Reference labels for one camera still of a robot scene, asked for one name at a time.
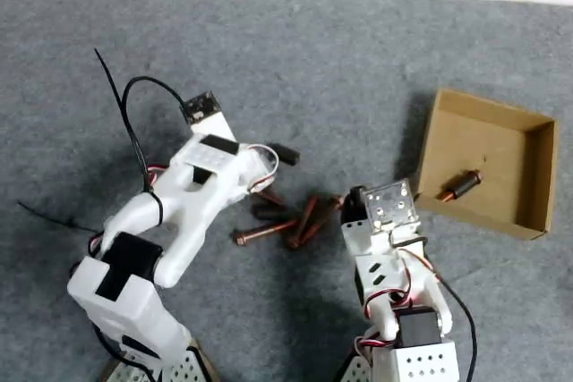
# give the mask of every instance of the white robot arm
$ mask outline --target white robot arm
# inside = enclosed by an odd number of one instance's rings
[[[458,382],[452,317],[432,265],[406,180],[346,197],[342,231],[363,314],[373,327],[355,340],[340,380]]]
[[[192,137],[154,183],[154,195],[138,194],[105,222],[99,257],[85,257],[68,284],[69,294],[97,330],[117,341],[154,377],[182,360],[188,362],[192,343],[189,330],[163,307],[156,285],[174,286],[215,216],[272,183],[278,167],[278,156],[269,147],[235,141],[212,94],[188,104],[195,106],[187,113]],[[165,250],[138,237],[162,222],[178,229]],[[198,354],[192,358],[200,359]],[[195,380],[210,378],[200,371]]]

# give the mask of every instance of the black plastic part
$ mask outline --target black plastic part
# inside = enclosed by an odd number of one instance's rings
[[[366,206],[362,199],[362,190],[364,188],[363,185],[359,185],[350,189],[340,211],[340,224],[362,221],[368,217],[366,215]]]
[[[261,221],[286,221],[293,217],[291,213],[276,205],[261,203],[251,206],[252,215]]]
[[[193,182],[203,185],[213,173],[206,169],[201,169],[200,167],[193,167]]]
[[[201,139],[201,143],[203,145],[209,145],[210,147],[220,149],[221,151],[225,151],[233,155],[236,155],[236,153],[239,152],[238,142],[221,138],[215,134],[208,134],[203,139]]]
[[[121,232],[101,259],[109,270],[96,294],[116,301],[131,275],[153,282],[153,269],[162,252],[156,243]]]
[[[411,348],[427,344],[441,344],[438,314],[432,308],[405,308],[396,311],[400,327],[397,348]]]
[[[207,371],[207,366],[205,366],[205,363],[203,362],[203,358],[201,357],[201,353],[199,352],[199,350],[194,347],[194,346],[187,346],[187,351],[191,351],[195,354],[195,358],[197,359],[197,362],[199,363],[199,367],[201,367],[201,371],[203,372],[203,375],[205,376],[205,380],[207,382],[212,382],[212,378],[210,373]]]
[[[128,335],[122,335],[122,344],[124,344],[125,346],[129,346],[130,348],[133,348],[136,351],[143,352],[151,357],[159,358],[159,356],[155,352],[153,352],[150,348],[148,348],[141,342],[138,342],[137,340],[133,339]]]
[[[280,143],[268,143],[267,145],[275,150],[281,162],[289,166],[296,166],[301,159],[301,153],[295,149],[286,147]]]
[[[185,121],[190,125],[200,123],[208,116],[221,112],[221,106],[213,96],[213,93],[207,91],[199,96],[187,100],[184,107],[181,108]]]
[[[459,180],[452,183],[447,191],[454,193],[454,199],[459,199],[476,185],[482,183],[482,178],[475,170],[466,172]]]

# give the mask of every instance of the red wire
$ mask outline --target red wire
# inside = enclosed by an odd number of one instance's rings
[[[402,261],[404,262],[404,272],[406,273],[406,279],[408,280],[407,289],[404,291],[400,288],[386,288],[384,290],[377,291],[376,293],[370,295],[364,302],[364,316],[367,317],[368,319],[370,319],[370,310],[368,309],[368,303],[370,303],[376,297],[380,297],[381,295],[389,293],[403,294],[404,297],[400,301],[394,303],[394,306],[403,306],[410,300],[410,292],[412,291],[412,274],[410,273],[410,269],[407,267],[406,262],[403,259]]]

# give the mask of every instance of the cardboard tray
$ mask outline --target cardboard tray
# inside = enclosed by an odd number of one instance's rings
[[[416,206],[534,239],[551,227],[557,124],[548,116],[441,89],[418,169]],[[460,199],[436,199],[452,178],[479,169],[483,182]]]

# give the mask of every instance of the metal plate with holes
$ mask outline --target metal plate with holes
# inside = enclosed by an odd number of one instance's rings
[[[164,371],[163,382],[207,382],[197,356],[193,351],[187,351],[179,366],[174,366],[171,371]]]
[[[340,382],[370,382],[370,365],[368,361],[356,355],[348,364],[348,368]]]
[[[163,370],[163,382],[207,382],[210,380],[203,370],[194,351],[187,351],[183,360],[171,369]],[[106,382],[150,382],[141,370],[119,363]]]
[[[458,357],[451,341],[413,348],[374,350],[377,380],[458,382]]]
[[[414,199],[406,179],[363,191],[366,214],[372,230],[379,232],[385,227],[412,223],[418,219]]]

